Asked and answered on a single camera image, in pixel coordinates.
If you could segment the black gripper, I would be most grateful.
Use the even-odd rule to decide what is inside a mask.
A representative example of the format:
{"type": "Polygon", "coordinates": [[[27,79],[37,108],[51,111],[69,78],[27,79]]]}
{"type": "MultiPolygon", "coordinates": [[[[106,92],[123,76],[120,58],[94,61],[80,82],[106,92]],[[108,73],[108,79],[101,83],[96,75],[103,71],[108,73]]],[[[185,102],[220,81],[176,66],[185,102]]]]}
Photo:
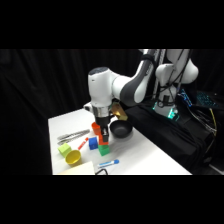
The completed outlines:
{"type": "Polygon", "coordinates": [[[96,117],[95,122],[100,126],[100,134],[103,136],[103,142],[109,141],[108,124],[110,123],[110,117],[96,117]]]}

